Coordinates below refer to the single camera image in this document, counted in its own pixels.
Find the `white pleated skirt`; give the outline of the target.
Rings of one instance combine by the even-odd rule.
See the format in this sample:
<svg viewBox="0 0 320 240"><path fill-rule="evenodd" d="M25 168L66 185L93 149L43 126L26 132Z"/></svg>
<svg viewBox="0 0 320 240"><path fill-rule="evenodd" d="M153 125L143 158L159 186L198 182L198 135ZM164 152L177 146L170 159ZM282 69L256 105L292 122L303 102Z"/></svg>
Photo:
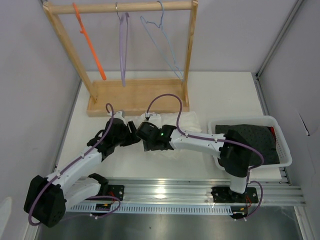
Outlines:
<svg viewBox="0 0 320 240"><path fill-rule="evenodd" d="M162 113L161 123L163 125L176 125L178 113ZM202 131L199 124L197 114L194 111L183 112L180 116L179 126L187 131L192 131L200 133ZM167 159L169 161L180 161L183 159L192 159L200 157L202 154L200 152L191 151L187 149L182 150L156 150L150 152L144 152L144 146L142 142L137 144L127 146L120 151L121 154L129 158L145 158L145 159Z"/></svg>

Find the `orange plastic hanger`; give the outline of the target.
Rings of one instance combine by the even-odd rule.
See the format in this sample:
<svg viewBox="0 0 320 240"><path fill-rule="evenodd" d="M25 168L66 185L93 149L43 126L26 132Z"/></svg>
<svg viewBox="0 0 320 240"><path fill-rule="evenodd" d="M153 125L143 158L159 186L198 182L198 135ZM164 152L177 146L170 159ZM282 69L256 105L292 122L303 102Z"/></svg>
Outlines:
<svg viewBox="0 0 320 240"><path fill-rule="evenodd" d="M91 41L91 39L90 39L90 37L89 37L89 35L87 33L87 30L86 30L86 28L85 28L85 26L84 26L84 24L82 22L81 15L79 13L78 7L77 7L76 3L74 3L74 2L72 3L72 6L73 6L73 9L75 11L75 16L76 16L77 21L78 21L79 26L80 26L79 32L81 34L83 34L85 39L86 39L86 42L87 42L88 47L89 47L89 49L91 51L91 54L92 54L93 59L94 59L94 61L96 63L98 72L100 73L100 76L101 76L102 80L106 81L107 80L107 76L106 76L106 74L104 72L104 69L103 69L101 63L100 63L100 60L99 60L98 55L97 55L97 53L95 51L95 48L94 48L94 46L92 44L92 41Z"/></svg>

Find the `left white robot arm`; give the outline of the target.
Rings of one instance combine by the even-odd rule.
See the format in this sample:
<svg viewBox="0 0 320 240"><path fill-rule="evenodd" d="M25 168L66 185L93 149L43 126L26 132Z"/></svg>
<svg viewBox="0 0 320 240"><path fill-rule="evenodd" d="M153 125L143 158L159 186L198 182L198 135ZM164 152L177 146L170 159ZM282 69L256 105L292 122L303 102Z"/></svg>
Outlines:
<svg viewBox="0 0 320 240"><path fill-rule="evenodd" d="M67 209L87 200L115 199L105 177L85 173L102 163L116 147L136 144L140 139L133 121L113 117L90 139L79 156L61 170L46 177L35 176L29 185L24 211L29 224L55 226Z"/></svg>

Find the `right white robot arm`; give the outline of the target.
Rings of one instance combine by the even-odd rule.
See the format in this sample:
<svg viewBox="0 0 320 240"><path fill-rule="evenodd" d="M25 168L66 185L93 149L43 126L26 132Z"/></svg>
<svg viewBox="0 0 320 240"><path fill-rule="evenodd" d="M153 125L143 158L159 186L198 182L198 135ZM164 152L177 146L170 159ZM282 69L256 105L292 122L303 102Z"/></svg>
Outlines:
<svg viewBox="0 0 320 240"><path fill-rule="evenodd" d="M252 148L236 131L208 134L167 124L159 128L144 121L138 127L136 135L143 140L145 151L190 150L217 158L230 175L229 198L239 202L246 197Z"/></svg>

